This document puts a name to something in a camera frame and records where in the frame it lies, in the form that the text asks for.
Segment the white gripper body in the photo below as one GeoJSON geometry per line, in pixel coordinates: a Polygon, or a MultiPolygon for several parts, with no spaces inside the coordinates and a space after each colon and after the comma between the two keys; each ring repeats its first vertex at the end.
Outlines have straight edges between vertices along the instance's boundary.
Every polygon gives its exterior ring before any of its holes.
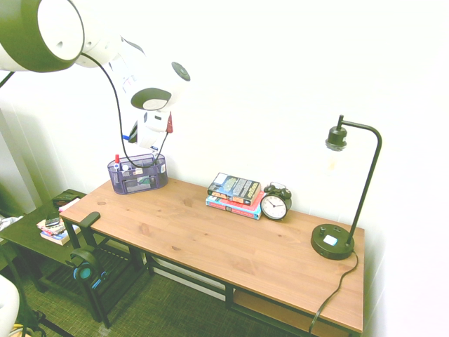
{"type": "Polygon", "coordinates": [[[171,112],[154,110],[146,111],[138,119],[137,143],[140,147],[150,148],[162,133],[172,133],[171,112]]]}

